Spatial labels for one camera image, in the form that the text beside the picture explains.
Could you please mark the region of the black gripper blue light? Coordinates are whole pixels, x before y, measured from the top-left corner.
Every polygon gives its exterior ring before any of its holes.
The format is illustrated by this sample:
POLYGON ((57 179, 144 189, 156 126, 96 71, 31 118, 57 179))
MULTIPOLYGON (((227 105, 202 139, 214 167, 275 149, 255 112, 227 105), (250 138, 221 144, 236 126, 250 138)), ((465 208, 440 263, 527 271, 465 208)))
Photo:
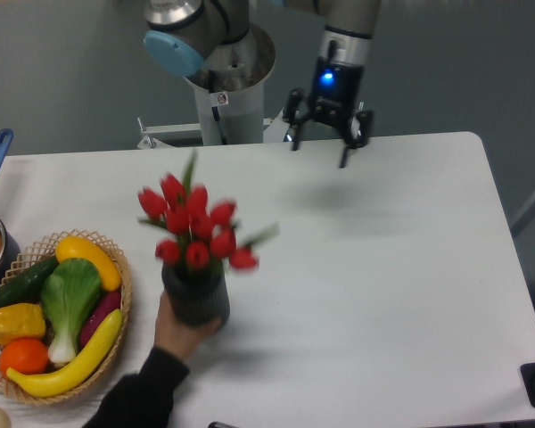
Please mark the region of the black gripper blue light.
POLYGON ((347 167, 352 151, 368 145, 374 112, 358 111, 353 116, 364 69, 361 65, 317 58, 309 95, 304 89, 292 89, 284 108, 283 121, 289 125, 284 140, 293 151, 300 149, 303 125, 312 119, 338 130, 344 142, 340 169, 347 167))

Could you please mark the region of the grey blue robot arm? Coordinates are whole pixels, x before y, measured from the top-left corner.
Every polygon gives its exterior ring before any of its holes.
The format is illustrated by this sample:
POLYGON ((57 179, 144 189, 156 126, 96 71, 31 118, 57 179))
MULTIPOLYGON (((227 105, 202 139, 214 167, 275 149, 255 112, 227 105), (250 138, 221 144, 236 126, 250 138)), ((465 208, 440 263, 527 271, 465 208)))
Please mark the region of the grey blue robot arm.
MULTIPOLYGON (((300 147, 312 121, 344 142, 340 165, 367 145, 374 114, 357 94, 375 32, 378 1, 281 1, 279 6, 325 18, 310 90, 294 88, 283 110, 283 139, 300 147)), ((206 145, 264 140, 263 85, 276 62, 270 36, 250 18, 247 1, 148 1, 144 48, 192 86, 206 145)))

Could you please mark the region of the black sleeved forearm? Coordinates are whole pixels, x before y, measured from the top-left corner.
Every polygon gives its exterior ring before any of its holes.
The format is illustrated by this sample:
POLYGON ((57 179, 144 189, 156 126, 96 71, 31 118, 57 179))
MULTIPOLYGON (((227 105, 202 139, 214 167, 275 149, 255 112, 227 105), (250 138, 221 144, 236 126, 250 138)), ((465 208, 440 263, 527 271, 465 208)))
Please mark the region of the black sleeved forearm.
POLYGON ((175 390, 188 375, 184 362, 153 348, 140 371, 123 376, 85 426, 166 427, 175 390))

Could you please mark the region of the person's bare hand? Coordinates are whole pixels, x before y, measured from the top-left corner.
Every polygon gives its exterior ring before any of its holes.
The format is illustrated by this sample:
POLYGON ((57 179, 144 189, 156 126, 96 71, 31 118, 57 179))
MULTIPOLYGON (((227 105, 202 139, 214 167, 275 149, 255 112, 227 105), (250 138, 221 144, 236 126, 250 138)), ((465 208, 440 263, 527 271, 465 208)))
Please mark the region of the person's bare hand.
POLYGON ((153 346, 181 360, 187 360, 207 337, 221 326, 221 319, 214 318, 204 325, 190 326, 176 315, 169 295, 160 295, 158 313, 155 321, 153 346))

